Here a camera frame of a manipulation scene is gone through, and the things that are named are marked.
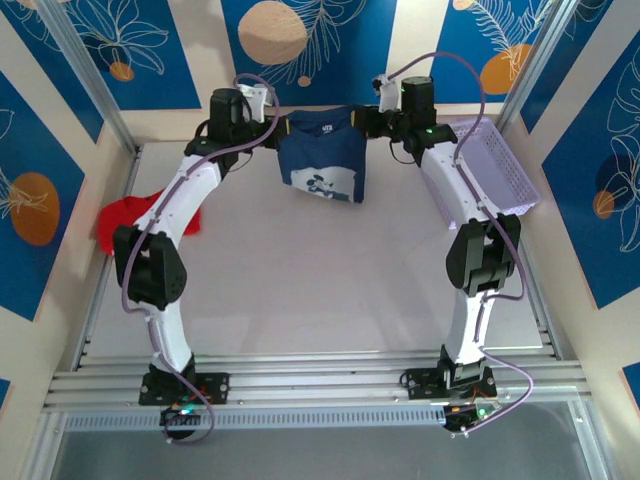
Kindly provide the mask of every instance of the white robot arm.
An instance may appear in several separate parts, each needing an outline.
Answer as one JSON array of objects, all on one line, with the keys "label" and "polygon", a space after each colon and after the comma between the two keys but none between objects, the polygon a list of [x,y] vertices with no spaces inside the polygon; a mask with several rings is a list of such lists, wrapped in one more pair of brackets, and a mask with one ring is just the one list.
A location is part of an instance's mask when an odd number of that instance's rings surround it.
[{"label": "white robot arm", "polygon": [[[499,244],[499,236],[491,233],[489,222],[482,209],[506,222],[509,217],[500,216],[499,209],[489,200],[475,181],[464,158],[454,162],[457,139],[448,125],[435,123],[435,109],[429,102],[415,101],[416,97],[433,89],[431,79],[412,77],[403,81],[402,110],[379,111],[377,107],[363,107],[364,123],[369,138],[390,137],[392,141],[404,143],[405,150],[416,159],[438,187],[438,190],[460,226],[452,250],[447,256],[447,272],[457,289],[452,327],[439,362],[437,374],[429,377],[440,387],[434,389],[439,398],[451,397],[470,382],[486,380],[488,367],[484,366],[484,346],[488,318],[493,306],[493,296],[513,273],[513,258],[504,244]],[[224,94],[214,92],[209,132],[206,137],[196,137],[190,142],[176,176],[165,189],[163,195],[134,227],[120,227],[114,236],[116,267],[121,286],[127,285],[127,295],[134,302],[143,305],[151,315],[155,338],[158,340],[164,362],[154,358],[151,374],[160,376],[161,388],[166,388],[169,372],[175,371],[195,378],[193,353],[187,343],[180,314],[180,295],[186,282],[186,271],[177,254],[184,230],[204,199],[225,178],[231,165],[237,161],[237,154],[214,162],[201,163],[201,159],[211,152],[224,148],[230,143],[224,130],[232,125],[236,142],[242,144],[264,131],[270,121],[264,116],[266,95],[262,91],[224,89]],[[427,105],[423,110],[412,110],[414,104]],[[265,122],[247,121],[247,105],[252,110],[251,118]],[[277,148],[277,139],[265,144],[267,148]],[[464,181],[464,172],[474,189]],[[173,186],[180,183],[173,192]],[[519,222],[512,218],[505,230],[514,231],[513,242],[519,240]],[[133,273],[129,281],[124,279],[125,264],[132,251],[132,245],[139,238],[140,231],[149,228],[149,240],[143,245],[140,258],[134,260]],[[495,245],[485,237],[493,240]],[[169,392],[160,396],[159,405],[171,405],[183,391],[179,383]]]}]

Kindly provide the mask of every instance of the aluminum frame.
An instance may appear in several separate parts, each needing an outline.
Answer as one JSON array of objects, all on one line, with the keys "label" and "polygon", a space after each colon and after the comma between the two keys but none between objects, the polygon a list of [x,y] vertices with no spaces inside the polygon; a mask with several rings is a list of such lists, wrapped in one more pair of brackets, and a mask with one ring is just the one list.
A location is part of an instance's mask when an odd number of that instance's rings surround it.
[{"label": "aluminum frame", "polygon": [[[571,396],[570,389],[564,395]],[[607,445],[598,441],[597,419],[592,417],[591,402],[576,398],[567,401],[571,420],[580,443],[590,478],[608,480],[620,478],[612,463]],[[64,433],[73,432],[160,432],[158,412],[152,409],[136,411],[101,411],[43,413],[26,460],[21,480],[50,480],[54,471]],[[380,426],[439,426],[444,422],[442,407],[431,405],[389,405],[341,408],[256,409],[233,407],[218,410],[219,430],[264,430],[281,428],[340,428]],[[199,425],[176,427],[176,430],[206,430],[210,418],[202,417]]]},{"label": "aluminum frame", "polygon": [[552,7],[551,14],[536,37],[532,52],[525,60],[520,70],[521,74],[518,75],[511,91],[507,94],[496,119],[496,128],[500,133],[504,133],[520,114],[522,105],[540,77],[542,69],[579,3],[580,0],[556,0],[556,5]]},{"label": "aluminum frame", "polygon": [[35,4],[42,22],[51,32],[51,36],[100,115],[111,127],[122,147],[132,156],[135,155],[137,146],[133,135],[122,119],[118,104],[91,60],[64,7],[56,0],[35,0]]},{"label": "aluminum frame", "polygon": [[[90,63],[86,51],[79,47],[78,37],[70,35],[70,24],[62,8],[55,0],[37,0],[45,25],[52,31],[74,71],[83,82],[92,100],[105,120],[116,132],[119,140],[132,152],[135,143],[99,73]],[[573,12],[578,0],[558,2],[536,41],[534,54],[530,55],[512,92],[505,101],[498,119],[503,131],[517,116],[519,109],[537,80],[559,35]],[[138,168],[134,161],[125,188],[131,191]],[[597,421],[590,412],[591,392],[586,378],[561,331],[554,326],[548,307],[541,294],[535,275],[535,265],[527,254],[526,238],[523,239],[522,257],[529,274],[528,291],[536,319],[540,326],[543,347],[540,349],[497,350],[497,353],[526,368],[536,380],[531,401],[566,401],[573,413],[574,425],[585,452],[593,478],[615,478],[606,455],[599,448]],[[51,382],[45,400],[38,430],[26,461],[22,478],[49,479],[60,445],[61,436],[69,418],[95,418],[109,415],[112,418],[153,418],[158,407],[137,405],[142,375],[146,372],[148,357],[99,358],[86,356],[97,312],[111,268],[112,259],[106,259],[91,307],[87,312],[82,337],[77,344],[71,371],[57,372]],[[403,409],[422,407],[437,409],[449,403],[447,399],[412,401],[407,391],[399,386],[400,374],[410,367],[434,366],[439,358],[437,351],[397,353],[343,353],[309,355],[253,355],[253,356],[201,356],[197,358],[201,371],[227,371],[232,374],[229,403],[217,407],[223,414],[247,415],[256,409],[318,408]],[[501,401],[517,398],[526,388],[526,382],[518,374],[500,366],[494,366]]]}]

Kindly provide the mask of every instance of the blue t-shirt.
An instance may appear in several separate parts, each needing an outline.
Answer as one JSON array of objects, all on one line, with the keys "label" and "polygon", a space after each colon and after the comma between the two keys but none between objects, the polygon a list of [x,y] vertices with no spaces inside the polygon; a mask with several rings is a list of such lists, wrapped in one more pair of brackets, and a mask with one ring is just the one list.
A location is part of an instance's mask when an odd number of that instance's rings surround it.
[{"label": "blue t-shirt", "polygon": [[315,195],[362,203],[367,139],[351,125],[353,106],[290,113],[280,143],[282,181]]}]

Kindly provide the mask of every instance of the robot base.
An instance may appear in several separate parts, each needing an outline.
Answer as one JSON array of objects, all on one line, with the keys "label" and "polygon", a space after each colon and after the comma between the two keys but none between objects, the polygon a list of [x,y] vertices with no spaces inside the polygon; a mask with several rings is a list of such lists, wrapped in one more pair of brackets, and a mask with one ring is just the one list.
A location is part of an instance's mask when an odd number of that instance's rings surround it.
[{"label": "robot base", "polygon": [[496,382],[491,368],[484,367],[482,378],[447,389],[438,368],[412,368],[400,377],[400,384],[409,392],[409,400],[464,400],[472,398],[476,391],[482,398],[493,399],[498,396]]},{"label": "robot base", "polygon": [[[212,405],[226,405],[229,394],[228,373],[196,373],[193,357],[181,372]],[[142,406],[202,405],[200,399],[188,390],[173,374],[149,365],[149,373],[142,379],[138,403]]]}]

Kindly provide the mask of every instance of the purple plastic basket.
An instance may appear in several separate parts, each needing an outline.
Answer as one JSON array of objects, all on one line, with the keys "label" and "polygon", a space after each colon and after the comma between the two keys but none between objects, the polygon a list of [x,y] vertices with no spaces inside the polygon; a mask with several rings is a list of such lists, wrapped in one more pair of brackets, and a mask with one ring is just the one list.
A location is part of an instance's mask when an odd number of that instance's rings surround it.
[{"label": "purple plastic basket", "polygon": [[[451,128],[460,139],[474,122],[475,119],[452,123]],[[540,193],[489,118],[482,119],[462,147],[462,155],[484,192],[506,215],[524,215],[540,203]],[[450,230],[456,229],[453,215],[438,187],[426,173],[424,178],[445,223]]]}]

